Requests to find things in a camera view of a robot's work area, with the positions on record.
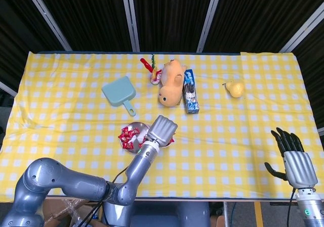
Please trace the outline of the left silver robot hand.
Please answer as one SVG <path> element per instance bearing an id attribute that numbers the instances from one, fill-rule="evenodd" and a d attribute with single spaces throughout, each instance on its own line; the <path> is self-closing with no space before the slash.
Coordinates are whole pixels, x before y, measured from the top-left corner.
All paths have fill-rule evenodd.
<path id="1" fill-rule="evenodd" d="M 147 132 L 147 137 L 151 141 L 156 141 L 160 148 L 170 144 L 178 125 L 172 120 L 159 115 Z"/>

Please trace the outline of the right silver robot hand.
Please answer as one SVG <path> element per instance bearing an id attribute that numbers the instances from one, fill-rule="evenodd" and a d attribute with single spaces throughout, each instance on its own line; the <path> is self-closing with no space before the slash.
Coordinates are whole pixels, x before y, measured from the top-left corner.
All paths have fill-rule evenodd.
<path id="1" fill-rule="evenodd" d="M 318 179 L 309 155 L 304 151 L 300 139 L 294 133 L 288 133 L 277 127 L 272 130 L 285 166 L 285 172 L 274 170 L 268 162 L 264 165 L 274 177 L 288 181 L 295 189 L 313 188 Z"/>

